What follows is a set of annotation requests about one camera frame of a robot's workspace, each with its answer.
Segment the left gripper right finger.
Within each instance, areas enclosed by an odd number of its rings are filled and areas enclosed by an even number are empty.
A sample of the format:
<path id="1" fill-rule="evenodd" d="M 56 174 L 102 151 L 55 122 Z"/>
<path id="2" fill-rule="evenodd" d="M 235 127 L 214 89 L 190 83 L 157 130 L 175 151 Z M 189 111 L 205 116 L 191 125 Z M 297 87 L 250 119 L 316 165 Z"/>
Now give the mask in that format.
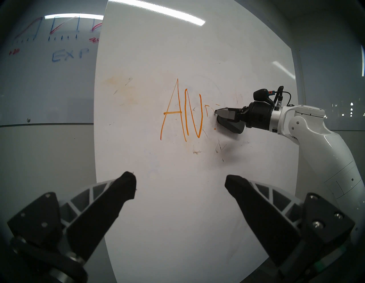
<path id="1" fill-rule="evenodd" d="M 355 222 L 322 196 L 227 175 L 227 191 L 277 268 L 276 278 L 314 278 L 347 249 Z"/>

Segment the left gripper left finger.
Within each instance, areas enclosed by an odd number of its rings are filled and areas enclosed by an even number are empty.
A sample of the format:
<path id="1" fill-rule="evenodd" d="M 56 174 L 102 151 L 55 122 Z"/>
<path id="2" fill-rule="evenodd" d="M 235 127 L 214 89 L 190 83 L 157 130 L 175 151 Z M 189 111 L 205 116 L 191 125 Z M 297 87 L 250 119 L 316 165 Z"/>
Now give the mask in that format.
<path id="1" fill-rule="evenodd" d="M 136 176 L 98 183 L 59 201 L 47 192 L 20 209 L 7 222 L 12 243 L 39 261 L 66 260 L 68 252 L 88 261 L 128 200 L 134 199 Z"/>

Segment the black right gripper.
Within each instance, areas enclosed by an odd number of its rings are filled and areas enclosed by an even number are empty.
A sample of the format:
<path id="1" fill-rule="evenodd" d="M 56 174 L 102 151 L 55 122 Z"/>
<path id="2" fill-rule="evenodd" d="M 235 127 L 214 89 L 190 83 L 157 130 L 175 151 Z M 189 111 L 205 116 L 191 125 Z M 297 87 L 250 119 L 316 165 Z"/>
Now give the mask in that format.
<path id="1" fill-rule="evenodd" d="M 230 122 L 238 123 L 243 121 L 247 128 L 269 131 L 273 110 L 274 106 L 271 104 L 254 101 L 243 108 L 220 108 L 215 110 L 215 114 Z"/>

